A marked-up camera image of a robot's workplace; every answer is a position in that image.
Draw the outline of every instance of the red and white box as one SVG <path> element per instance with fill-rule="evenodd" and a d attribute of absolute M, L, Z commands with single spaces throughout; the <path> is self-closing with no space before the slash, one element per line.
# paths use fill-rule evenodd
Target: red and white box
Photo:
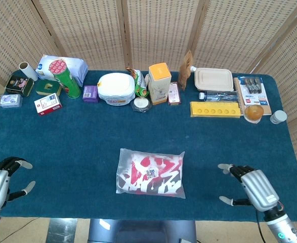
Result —
<path fill-rule="evenodd" d="M 62 104 L 56 93 L 47 95 L 39 100 L 35 100 L 35 106 L 39 115 L 46 115 L 54 110 L 62 108 Z"/>

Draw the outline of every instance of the yellow tray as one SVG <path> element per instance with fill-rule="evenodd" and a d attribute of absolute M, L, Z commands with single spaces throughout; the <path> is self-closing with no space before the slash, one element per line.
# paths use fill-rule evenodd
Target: yellow tray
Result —
<path fill-rule="evenodd" d="M 190 102 L 191 117 L 240 118 L 238 103 L 233 102 Z"/>

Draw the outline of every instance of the qr code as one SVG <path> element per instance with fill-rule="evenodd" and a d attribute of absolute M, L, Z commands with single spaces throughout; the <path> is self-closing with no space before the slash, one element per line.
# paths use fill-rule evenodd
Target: qr code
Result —
<path fill-rule="evenodd" d="M 158 177 L 157 169 L 149 169 L 146 171 L 147 179 L 152 179 Z"/>

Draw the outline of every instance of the green snack bag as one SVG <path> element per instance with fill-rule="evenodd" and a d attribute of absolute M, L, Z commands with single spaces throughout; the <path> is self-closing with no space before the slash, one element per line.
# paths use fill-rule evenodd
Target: green snack bag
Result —
<path fill-rule="evenodd" d="M 131 76 L 135 80 L 135 94 L 139 97 L 146 97 L 149 92 L 147 90 L 146 82 L 144 80 L 144 76 L 140 70 L 132 69 L 127 67 L 126 68 L 130 73 Z"/>

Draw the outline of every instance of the purple box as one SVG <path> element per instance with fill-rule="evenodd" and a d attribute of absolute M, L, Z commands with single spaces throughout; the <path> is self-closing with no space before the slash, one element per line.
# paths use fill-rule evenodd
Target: purple box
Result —
<path fill-rule="evenodd" d="M 96 85 L 86 85 L 83 90 L 83 101 L 90 103 L 98 103 L 98 87 Z"/>

